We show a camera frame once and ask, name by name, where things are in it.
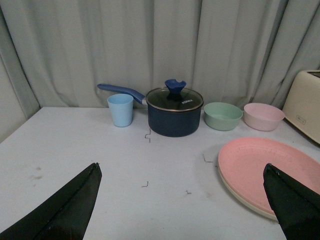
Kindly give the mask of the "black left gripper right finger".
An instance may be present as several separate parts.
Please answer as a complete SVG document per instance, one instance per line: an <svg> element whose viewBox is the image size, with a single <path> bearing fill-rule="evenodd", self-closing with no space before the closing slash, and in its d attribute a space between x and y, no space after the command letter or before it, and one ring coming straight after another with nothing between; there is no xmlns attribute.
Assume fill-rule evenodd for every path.
<svg viewBox="0 0 320 240"><path fill-rule="evenodd" d="M263 170L267 200L288 240L320 238L320 195L268 163Z"/></svg>

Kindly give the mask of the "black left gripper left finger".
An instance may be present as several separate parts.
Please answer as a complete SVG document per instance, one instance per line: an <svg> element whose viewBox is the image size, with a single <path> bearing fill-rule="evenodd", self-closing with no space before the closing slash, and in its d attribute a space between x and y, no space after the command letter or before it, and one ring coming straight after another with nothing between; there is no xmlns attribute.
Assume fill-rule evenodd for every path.
<svg viewBox="0 0 320 240"><path fill-rule="evenodd" d="M25 217L0 233L2 240L82 240L102 172L92 163Z"/></svg>

